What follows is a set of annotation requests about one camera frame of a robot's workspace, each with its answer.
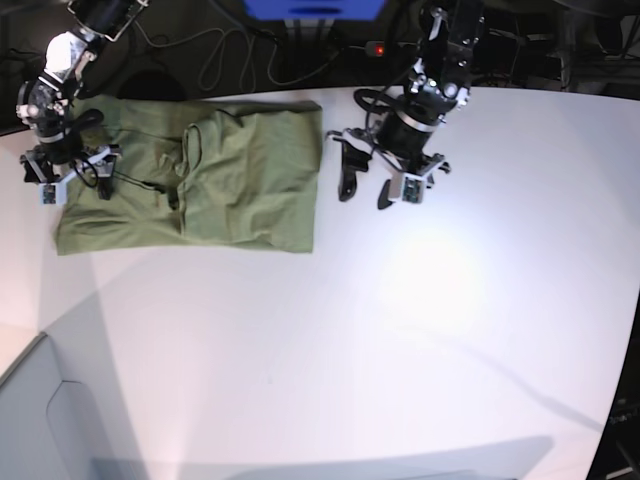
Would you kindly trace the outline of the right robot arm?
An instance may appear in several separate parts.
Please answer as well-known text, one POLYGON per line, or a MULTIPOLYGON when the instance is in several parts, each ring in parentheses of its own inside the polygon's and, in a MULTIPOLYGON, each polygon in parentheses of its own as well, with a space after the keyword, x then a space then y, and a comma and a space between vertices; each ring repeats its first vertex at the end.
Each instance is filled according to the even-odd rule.
POLYGON ((82 133, 99 126, 103 113, 89 109, 76 117, 72 107, 84 86, 84 70, 148 6, 147 1, 70 1, 68 11, 76 25, 49 42, 41 73, 19 90, 16 115, 38 141, 21 155, 20 164, 24 181, 38 186, 41 204, 65 204, 74 179, 96 191, 100 199, 111 198, 121 148, 86 146, 82 133))

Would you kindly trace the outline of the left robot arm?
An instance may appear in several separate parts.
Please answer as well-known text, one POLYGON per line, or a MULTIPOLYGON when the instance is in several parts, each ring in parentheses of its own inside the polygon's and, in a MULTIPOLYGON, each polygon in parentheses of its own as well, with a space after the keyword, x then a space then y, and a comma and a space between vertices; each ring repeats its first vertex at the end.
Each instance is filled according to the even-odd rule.
POLYGON ((378 197, 380 210, 396 203, 421 204, 435 185, 435 174, 451 172, 443 154, 429 155, 424 149, 446 116, 469 101, 484 3, 427 1, 420 22, 423 37, 413 63, 381 89, 354 92, 355 103, 365 112, 364 125, 327 133, 341 144, 341 202, 354 197, 357 175, 369 171, 375 155, 391 169, 378 197))

